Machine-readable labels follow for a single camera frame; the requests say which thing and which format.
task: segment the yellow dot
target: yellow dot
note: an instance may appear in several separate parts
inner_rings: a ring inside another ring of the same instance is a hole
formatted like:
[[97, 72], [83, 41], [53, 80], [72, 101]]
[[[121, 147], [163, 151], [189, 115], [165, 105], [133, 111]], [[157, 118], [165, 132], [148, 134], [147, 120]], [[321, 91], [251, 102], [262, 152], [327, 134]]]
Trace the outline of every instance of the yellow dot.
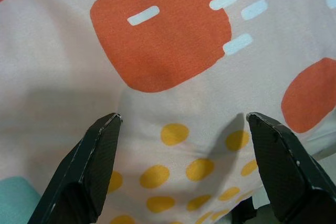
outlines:
[[219, 196], [219, 200], [229, 200], [239, 194], [240, 189], [238, 187], [231, 187], [227, 189], [222, 195]]
[[122, 185], [122, 176], [120, 173], [113, 171], [111, 178], [110, 178], [110, 184], [109, 184], [109, 188], [107, 190], [107, 193], [111, 193], [115, 190], [117, 190], [119, 187], [121, 187]]
[[152, 197], [147, 200], [147, 207], [154, 213], [159, 213], [172, 208], [175, 205], [175, 200], [171, 197]]
[[113, 220], [111, 220], [110, 224], [134, 224], [134, 220], [132, 217], [128, 215], [121, 215], [118, 217], [115, 217]]
[[226, 138], [226, 147], [230, 151], [244, 148], [248, 143], [249, 135], [246, 131], [236, 131]]
[[189, 201], [189, 203], [187, 205], [187, 210], [188, 211], [194, 211], [194, 210], [200, 208], [201, 206], [203, 206], [205, 203], [207, 203], [207, 201], [209, 199], [211, 199], [211, 195], [203, 195], [203, 196], [199, 196], [197, 198], [194, 198], [191, 201]]
[[241, 175], [242, 176], [247, 176], [249, 174], [251, 174], [255, 169], [257, 169], [258, 165], [257, 165], [257, 161], [254, 159], [250, 162], [248, 162], [244, 167], [243, 169], [241, 169]]
[[204, 214], [202, 217], [200, 217], [195, 224], [202, 224], [210, 215], [212, 215], [212, 211], [211, 212], [207, 212], [206, 214]]
[[185, 125], [171, 123], [162, 128], [161, 140], [164, 144], [173, 146], [186, 140], [188, 135], [189, 129]]
[[215, 168], [214, 163], [207, 158], [199, 158], [188, 165], [186, 174], [188, 179], [192, 181], [199, 181], [204, 179]]
[[140, 185], [152, 189], [161, 186], [169, 178], [169, 169], [163, 165], [148, 168], [140, 177]]
[[230, 210], [228, 210], [228, 209], [225, 209], [225, 210], [223, 210], [223, 211], [216, 212], [216, 213], [214, 213], [214, 214], [211, 216], [211, 219], [214, 220], [214, 221], [216, 221], [219, 217], [222, 217], [222, 216], [226, 215], [226, 214], [229, 213], [229, 212], [230, 212]]
[[242, 200], [249, 198], [252, 194], [253, 194], [253, 190], [249, 191], [249, 192], [247, 192], [245, 194], [240, 195], [240, 197], [236, 200], [236, 203], [239, 203]]

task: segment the patterned fabric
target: patterned fabric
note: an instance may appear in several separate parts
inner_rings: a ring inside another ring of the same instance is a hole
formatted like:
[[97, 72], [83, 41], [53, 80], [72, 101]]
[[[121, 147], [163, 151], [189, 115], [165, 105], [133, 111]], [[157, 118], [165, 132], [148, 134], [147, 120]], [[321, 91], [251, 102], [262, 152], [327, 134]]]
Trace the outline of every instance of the patterned fabric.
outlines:
[[336, 105], [336, 0], [0, 0], [0, 28], [0, 179], [22, 198], [122, 114], [98, 223], [214, 223], [261, 186], [246, 113], [305, 144]]
[[39, 194], [24, 178], [0, 180], [0, 222], [27, 223], [39, 200]]

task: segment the yellow polka dot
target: yellow polka dot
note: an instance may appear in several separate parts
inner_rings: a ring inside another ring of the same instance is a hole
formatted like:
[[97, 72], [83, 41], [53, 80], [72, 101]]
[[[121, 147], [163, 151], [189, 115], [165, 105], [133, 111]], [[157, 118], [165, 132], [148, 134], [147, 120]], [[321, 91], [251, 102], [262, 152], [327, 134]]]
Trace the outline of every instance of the yellow polka dot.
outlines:
[[189, 129], [185, 125], [171, 123], [162, 128], [161, 140], [164, 144], [173, 146], [186, 140], [188, 135]]
[[192, 181], [199, 181], [212, 173], [214, 168], [215, 165], [211, 160], [206, 158], [199, 158], [189, 164], [186, 170], [186, 174], [188, 179]]
[[249, 198], [252, 194], [253, 194], [253, 190], [249, 191], [249, 192], [247, 192], [245, 194], [240, 195], [240, 197], [236, 200], [236, 203], [239, 203], [242, 200]]
[[216, 221], [219, 217], [222, 217], [222, 216], [226, 215], [226, 214], [229, 213], [229, 212], [230, 212], [230, 210], [228, 210], [228, 209], [225, 209], [225, 210], [223, 210], [223, 211], [216, 212], [216, 213], [214, 213], [214, 214], [211, 216], [211, 219], [214, 220], [214, 221]]
[[231, 187], [227, 189], [222, 195], [219, 196], [219, 200], [229, 200], [239, 194], [240, 189], [238, 187]]
[[246, 131], [236, 131], [226, 138], [226, 147], [230, 151], [244, 148], [248, 143], [249, 135]]
[[207, 201], [210, 198], [211, 198], [211, 195], [203, 195], [203, 196], [199, 196], [197, 198], [192, 199], [191, 201], [189, 201], [189, 203], [187, 205], [187, 210], [188, 211], [194, 211], [194, 210], [200, 208], [205, 203], [207, 203]]
[[134, 224], [134, 220], [132, 217], [128, 215], [121, 215], [118, 217], [115, 217], [113, 220], [111, 220], [110, 224]]
[[254, 159], [250, 162], [248, 162], [244, 167], [243, 169], [241, 169], [241, 175], [242, 176], [247, 176], [249, 174], [251, 174], [255, 169], [257, 169], [258, 165], [257, 165], [257, 161]]
[[113, 171], [111, 178], [110, 178], [110, 184], [109, 184], [109, 188], [107, 190], [107, 193], [111, 193], [115, 190], [117, 190], [119, 187], [121, 187], [122, 185], [122, 176], [120, 173]]
[[154, 165], [140, 177], [140, 185], [152, 189], [161, 186], [169, 178], [169, 169], [163, 165]]
[[163, 212], [175, 205], [175, 200], [171, 197], [152, 197], [147, 200], [147, 207], [154, 213]]
[[212, 215], [212, 211], [211, 212], [207, 212], [206, 214], [204, 214], [202, 217], [200, 217], [195, 224], [202, 224], [210, 215]]

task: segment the fabric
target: fabric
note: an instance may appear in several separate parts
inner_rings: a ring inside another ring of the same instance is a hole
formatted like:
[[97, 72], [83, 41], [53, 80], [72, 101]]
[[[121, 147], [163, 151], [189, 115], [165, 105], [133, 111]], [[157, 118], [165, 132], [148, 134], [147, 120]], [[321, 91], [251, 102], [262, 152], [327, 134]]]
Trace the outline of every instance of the fabric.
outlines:
[[0, 179], [42, 194], [119, 112], [98, 223], [214, 223], [261, 186], [246, 113], [334, 111], [335, 41], [336, 0], [0, 0]]
[[0, 222], [27, 223], [39, 200], [39, 194], [24, 178], [0, 180]]

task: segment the white dash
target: white dash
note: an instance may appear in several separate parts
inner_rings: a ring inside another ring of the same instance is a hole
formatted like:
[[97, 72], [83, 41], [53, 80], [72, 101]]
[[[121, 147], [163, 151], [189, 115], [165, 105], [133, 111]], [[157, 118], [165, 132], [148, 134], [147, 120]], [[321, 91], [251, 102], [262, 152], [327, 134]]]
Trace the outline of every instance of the white dash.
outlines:
[[254, 2], [253, 4], [245, 7], [242, 10], [242, 17], [244, 20], [253, 19], [259, 16], [261, 13], [266, 11], [268, 8], [268, 4], [265, 0], [259, 0]]
[[327, 3], [327, 6], [330, 9], [335, 9], [336, 8], [336, 0], [325, 0]]
[[223, 50], [227, 55], [233, 55], [244, 47], [250, 45], [252, 41], [253, 39], [250, 34], [242, 34], [237, 38], [224, 44]]
[[160, 9], [157, 6], [151, 6], [148, 9], [135, 14], [132, 17], [129, 17], [127, 19], [127, 21], [132, 25], [132, 26], [136, 26], [142, 22], [145, 22], [146, 20], [156, 16], [157, 14], [159, 14]]
[[212, 10], [219, 10], [228, 7], [236, 1], [237, 0], [212, 0], [210, 1], [209, 6]]

